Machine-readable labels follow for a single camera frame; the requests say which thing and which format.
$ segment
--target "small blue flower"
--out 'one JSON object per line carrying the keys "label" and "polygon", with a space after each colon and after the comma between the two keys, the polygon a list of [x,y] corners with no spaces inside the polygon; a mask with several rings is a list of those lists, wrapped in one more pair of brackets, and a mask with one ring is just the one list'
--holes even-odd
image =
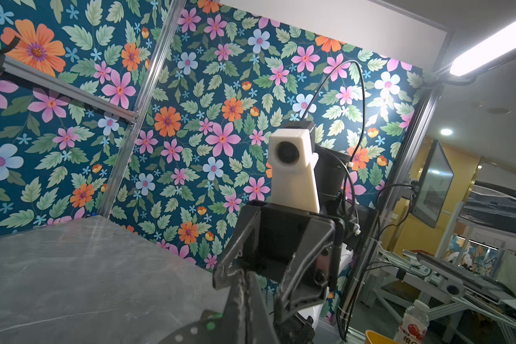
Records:
{"label": "small blue flower", "polygon": [[80,59],[79,56],[76,54],[76,52],[78,51],[77,48],[73,48],[73,50],[70,50],[68,47],[65,47],[65,51],[67,51],[65,57],[71,58],[71,62],[75,62],[75,60]]}
{"label": "small blue flower", "polygon": [[300,82],[302,82],[306,78],[307,78],[307,76],[305,76],[303,72],[296,76],[296,79],[298,79],[298,81],[300,81]]}
{"label": "small blue flower", "polygon": [[2,208],[0,208],[0,211],[3,212],[4,214],[7,213],[8,210],[13,210],[14,209],[14,204],[13,203],[2,203]]}
{"label": "small blue flower", "polygon": [[65,12],[69,13],[69,19],[72,19],[72,18],[78,19],[77,14],[80,13],[79,11],[75,10],[75,7],[73,6],[73,4],[71,4],[71,8],[65,10]]}
{"label": "small blue flower", "polygon": [[43,222],[46,222],[46,214],[43,214],[42,216],[36,215],[36,220],[32,224],[41,225]]}
{"label": "small blue flower", "polygon": [[90,53],[90,56],[93,57],[94,61],[101,60],[101,51],[97,51],[97,48],[94,48],[93,53]]}
{"label": "small blue flower", "polygon": [[4,8],[2,7],[2,5],[0,5],[0,25],[4,25],[5,22],[8,22],[10,25],[13,25],[14,22],[8,18],[13,16],[14,13],[12,11],[7,11],[6,13],[4,13]]}
{"label": "small blue flower", "polygon": [[19,144],[26,144],[28,145],[28,142],[32,140],[32,138],[27,137],[27,134],[23,134],[22,137],[16,138],[16,140],[19,140]]}
{"label": "small blue flower", "polygon": [[71,151],[69,151],[69,153],[67,153],[66,151],[62,151],[61,159],[63,159],[63,161],[71,160]]}

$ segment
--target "scratch on table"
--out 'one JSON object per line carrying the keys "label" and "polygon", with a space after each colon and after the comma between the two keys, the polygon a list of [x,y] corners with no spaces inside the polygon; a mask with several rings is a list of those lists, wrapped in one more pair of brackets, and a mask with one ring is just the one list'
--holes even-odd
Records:
{"label": "scratch on table", "polygon": [[4,329],[1,329],[0,332],[9,331],[9,330],[13,330],[13,329],[18,329],[19,327],[27,327],[27,326],[31,326],[31,325],[40,324],[40,323],[46,323],[48,321],[65,319],[65,318],[69,318],[71,316],[99,314],[99,313],[110,312],[112,310],[117,310],[117,309],[120,309],[120,308],[112,308],[112,309],[107,309],[107,310],[97,310],[97,311],[94,311],[94,312],[85,312],[85,313],[77,313],[77,314],[69,314],[69,315],[58,316],[57,318],[52,318],[52,319],[32,321],[30,323],[25,323],[25,324],[14,325],[14,326],[11,326],[11,327],[6,327]]}

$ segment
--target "gray table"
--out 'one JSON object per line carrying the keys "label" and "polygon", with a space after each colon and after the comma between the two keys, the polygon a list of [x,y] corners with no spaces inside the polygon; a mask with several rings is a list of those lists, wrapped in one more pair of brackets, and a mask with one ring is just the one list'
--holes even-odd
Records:
{"label": "gray table", "polygon": [[227,294],[100,216],[0,238],[0,343],[155,344]]}

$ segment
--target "ceiling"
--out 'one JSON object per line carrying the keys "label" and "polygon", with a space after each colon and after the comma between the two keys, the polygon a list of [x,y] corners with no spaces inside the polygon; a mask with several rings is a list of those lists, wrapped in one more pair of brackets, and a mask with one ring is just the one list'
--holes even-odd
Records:
{"label": "ceiling", "polygon": [[[516,20],[516,0],[389,3],[454,31],[442,66]],[[511,113],[490,114],[487,110],[492,107]],[[443,128],[454,133],[443,136]],[[446,85],[427,135],[516,169],[516,60],[481,75],[472,85]]]}

